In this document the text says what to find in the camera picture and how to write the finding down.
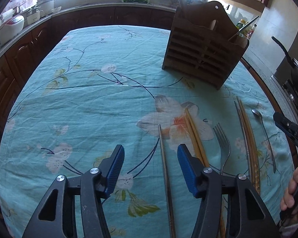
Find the turquoise tablecloth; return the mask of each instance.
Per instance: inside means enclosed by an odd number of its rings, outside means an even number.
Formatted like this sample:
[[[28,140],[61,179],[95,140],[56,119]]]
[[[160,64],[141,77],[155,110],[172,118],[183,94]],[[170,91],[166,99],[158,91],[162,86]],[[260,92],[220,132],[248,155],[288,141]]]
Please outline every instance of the turquoise tablecloth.
[[[279,200],[293,164],[267,97],[240,63],[219,91],[162,70],[169,33],[133,26],[73,30],[35,70],[14,104],[0,146],[0,202],[15,237],[22,236],[57,175],[73,177],[98,166],[117,144],[124,146],[126,155],[115,192],[104,203],[111,235],[169,237],[160,146],[154,149],[158,124],[163,129],[177,237],[190,237],[200,201],[189,193],[176,155],[180,143],[193,152],[183,113],[185,108],[191,112],[214,169],[220,168],[221,153],[212,127],[220,122],[232,147],[225,172],[244,173],[247,159],[234,106],[237,95],[256,138],[261,197],[279,220]],[[276,158],[275,174],[252,108],[263,114]],[[83,237],[80,216],[76,218]]]

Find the bowl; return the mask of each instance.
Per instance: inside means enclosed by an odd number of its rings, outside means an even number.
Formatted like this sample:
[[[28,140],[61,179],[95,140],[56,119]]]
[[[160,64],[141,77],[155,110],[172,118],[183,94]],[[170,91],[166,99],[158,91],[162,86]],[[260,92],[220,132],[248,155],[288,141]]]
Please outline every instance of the bowl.
[[[59,6],[57,8],[54,8],[51,10],[51,13],[56,13],[56,12],[59,12],[61,10],[62,6]]]

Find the metal spoon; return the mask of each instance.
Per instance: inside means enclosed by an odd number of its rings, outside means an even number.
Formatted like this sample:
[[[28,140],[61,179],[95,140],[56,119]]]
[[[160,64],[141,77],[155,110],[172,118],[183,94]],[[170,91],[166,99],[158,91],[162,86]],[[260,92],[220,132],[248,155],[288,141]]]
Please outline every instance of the metal spoon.
[[[256,109],[252,109],[252,112],[253,112],[253,114],[256,114],[257,116],[259,116],[259,118],[261,119],[261,125],[263,126],[265,134],[266,134],[266,138],[267,138],[267,141],[268,141],[268,146],[269,146],[269,149],[270,149],[270,157],[271,157],[271,160],[273,161],[273,169],[274,169],[274,173],[275,173],[276,172],[276,162],[275,162],[275,158],[274,158],[274,155],[273,155],[273,150],[271,148],[270,141],[269,141],[269,138],[268,138],[268,135],[267,135],[264,123],[263,123],[263,117],[262,117],[261,113],[258,112]]]

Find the metal chopstick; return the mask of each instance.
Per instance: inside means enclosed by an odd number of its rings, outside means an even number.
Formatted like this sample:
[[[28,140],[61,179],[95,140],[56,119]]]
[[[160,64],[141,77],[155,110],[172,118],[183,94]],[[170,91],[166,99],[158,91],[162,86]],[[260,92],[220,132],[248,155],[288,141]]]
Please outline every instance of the metal chopstick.
[[[170,236],[171,238],[175,238],[175,226],[174,226],[174,215],[173,215],[173,207],[172,207],[172,195],[171,195],[171,187],[169,182],[169,174],[168,167],[166,164],[165,151],[163,146],[161,125],[158,125],[159,128],[159,137],[160,137],[160,146],[161,146],[161,157],[162,157],[162,166],[163,166],[163,177],[164,177],[164,187],[165,187],[165,195],[167,197],[167,209],[168,209],[168,217],[169,217],[169,227],[170,227]]]

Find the wooden chopstick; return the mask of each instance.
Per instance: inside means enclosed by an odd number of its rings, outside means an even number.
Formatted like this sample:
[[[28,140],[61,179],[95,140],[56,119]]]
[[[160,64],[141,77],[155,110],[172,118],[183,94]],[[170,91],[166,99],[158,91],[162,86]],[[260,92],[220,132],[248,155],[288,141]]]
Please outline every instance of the wooden chopstick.
[[[197,158],[199,158],[202,162],[202,164],[204,165],[204,167],[210,167],[210,163],[207,159],[207,155],[205,153],[204,147],[202,145],[201,139],[200,139],[200,135],[198,130],[196,129],[196,126],[194,124],[194,121],[190,115],[190,112],[188,110],[188,108],[186,108],[186,115],[185,115],[185,120],[186,120],[186,124],[188,127],[188,131],[189,131],[189,135],[193,144],[193,148],[194,148],[194,144],[198,144],[198,153],[196,153],[196,149],[194,149],[195,155]],[[220,217],[220,228],[219,228],[219,234],[221,236],[221,238],[225,238],[225,224],[224,224],[224,219],[223,219],[223,214],[221,212],[221,217]]]
[[[167,163],[166,163],[166,157],[165,157],[162,131],[161,131],[160,124],[158,125],[158,128],[159,128],[159,138],[160,138],[161,157],[162,157],[162,166],[163,166],[165,195],[167,198],[167,210],[168,210],[168,216],[169,216],[170,236],[171,236],[171,238],[176,238],[176,236],[175,236],[175,222],[174,222],[174,214],[173,214],[173,206],[172,206],[172,196],[171,196],[171,187],[170,187],[170,182],[169,182],[169,173],[168,173],[168,167],[167,167]]]
[[[203,160],[203,158],[201,156],[201,153],[200,153],[198,142],[197,142],[197,140],[195,138],[193,129],[191,127],[190,120],[189,120],[189,118],[188,118],[187,115],[184,116],[184,119],[185,119],[186,124],[187,124],[187,127],[188,127],[188,132],[189,132],[190,139],[191,139],[191,142],[192,142],[192,145],[193,145],[194,154],[202,162],[202,164],[205,165],[204,164],[204,160]]]
[[[202,157],[202,162],[203,162],[203,165],[205,167],[210,167],[210,164],[207,160],[207,155],[205,154],[205,150],[204,150],[204,147],[202,145],[202,142],[201,142],[201,139],[200,139],[200,135],[199,135],[199,132],[197,131],[196,129],[196,126],[194,124],[194,121],[190,115],[190,112],[188,110],[188,108],[186,108],[186,116],[188,117],[189,121],[190,121],[190,126],[191,126],[191,129],[193,131],[193,134],[194,134],[194,137],[195,137],[195,140],[196,142],[198,143],[198,147],[199,147],[199,152],[200,152],[200,155]]]
[[[259,169],[259,162],[258,162],[258,154],[257,154],[257,147],[255,142],[255,137],[253,133],[252,126],[250,124],[250,119],[245,111],[245,107],[243,105],[242,100],[237,97],[237,102],[241,109],[242,119],[245,124],[246,129],[246,136],[248,144],[250,145],[250,165],[251,171],[254,173],[251,179],[252,184],[254,185],[258,194],[261,194],[261,178],[260,178],[260,169]]]

